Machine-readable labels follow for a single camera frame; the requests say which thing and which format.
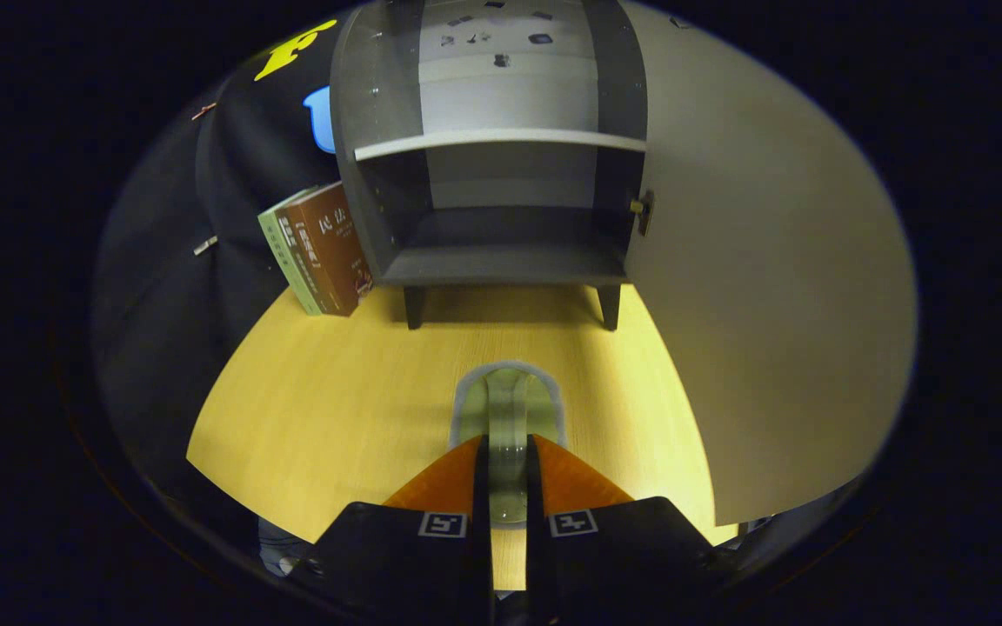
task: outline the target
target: book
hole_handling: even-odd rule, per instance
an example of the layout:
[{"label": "book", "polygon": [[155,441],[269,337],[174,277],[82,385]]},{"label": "book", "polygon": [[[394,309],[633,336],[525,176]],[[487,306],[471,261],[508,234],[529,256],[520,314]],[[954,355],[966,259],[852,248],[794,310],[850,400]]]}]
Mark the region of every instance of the book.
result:
[{"label": "book", "polygon": [[342,181],[292,194],[259,219],[276,225],[267,240],[310,316],[350,316],[373,288]]}]

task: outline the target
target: green book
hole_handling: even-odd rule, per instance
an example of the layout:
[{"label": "green book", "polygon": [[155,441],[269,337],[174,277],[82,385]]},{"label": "green book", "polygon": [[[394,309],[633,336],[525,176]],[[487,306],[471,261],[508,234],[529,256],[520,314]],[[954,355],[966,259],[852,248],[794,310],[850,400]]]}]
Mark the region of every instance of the green book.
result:
[{"label": "green book", "polygon": [[286,201],[279,203],[278,206],[264,211],[264,213],[259,214],[258,221],[262,225],[262,230],[266,233],[267,241],[270,241],[271,248],[274,249],[274,256],[278,258],[278,265],[281,266],[282,272],[286,274],[286,278],[289,280],[289,284],[294,289],[296,297],[299,298],[304,310],[307,310],[309,316],[322,316],[323,310],[315,300],[315,293],[312,293],[310,285],[304,280],[304,276],[301,273],[301,269],[298,266],[298,258],[295,256],[294,247],[295,245],[290,245],[289,230],[289,220],[287,220],[287,206],[296,197],[290,197]]}]

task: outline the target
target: table surface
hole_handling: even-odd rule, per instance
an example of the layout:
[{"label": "table surface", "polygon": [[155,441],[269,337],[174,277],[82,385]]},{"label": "table surface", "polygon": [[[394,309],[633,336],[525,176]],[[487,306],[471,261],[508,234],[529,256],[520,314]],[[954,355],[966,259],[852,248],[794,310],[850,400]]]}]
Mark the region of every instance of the table surface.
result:
[{"label": "table surface", "polygon": [[[706,455],[675,366],[632,285],[615,333],[595,289],[437,287],[409,332],[400,288],[350,318],[310,318],[290,290],[219,374],[187,461],[237,502],[315,542],[352,502],[381,504],[446,452],[454,389],[521,360],[560,385],[570,451],[633,498],[664,496],[712,544]],[[524,531],[492,532],[497,590],[524,590]]]}]

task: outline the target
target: cabinet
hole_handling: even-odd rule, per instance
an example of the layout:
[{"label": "cabinet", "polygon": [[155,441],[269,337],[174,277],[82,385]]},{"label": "cabinet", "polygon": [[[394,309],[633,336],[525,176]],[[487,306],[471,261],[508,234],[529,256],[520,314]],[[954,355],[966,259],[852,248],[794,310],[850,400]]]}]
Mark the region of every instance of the cabinet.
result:
[{"label": "cabinet", "polygon": [[583,282],[616,326],[647,102],[617,3],[370,3],[335,50],[339,167],[409,327],[440,284]]},{"label": "cabinet", "polygon": [[[682,26],[625,0],[370,3],[335,50],[333,127],[374,277],[406,286],[410,326],[429,285],[574,281],[612,327],[635,284],[731,524],[872,464],[918,292],[890,195],[839,124]],[[640,234],[629,201],[649,191]]]}]

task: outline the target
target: white cabinet door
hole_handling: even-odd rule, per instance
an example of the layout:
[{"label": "white cabinet door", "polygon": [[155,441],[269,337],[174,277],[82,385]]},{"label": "white cabinet door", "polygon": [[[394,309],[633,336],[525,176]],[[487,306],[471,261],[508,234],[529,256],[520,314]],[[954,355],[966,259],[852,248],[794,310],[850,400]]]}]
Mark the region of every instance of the white cabinet door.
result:
[{"label": "white cabinet door", "polygon": [[864,155],[792,84],[621,4],[655,193],[625,272],[690,400],[716,523],[787,511],[853,479],[890,435],[918,328],[907,237]]}]

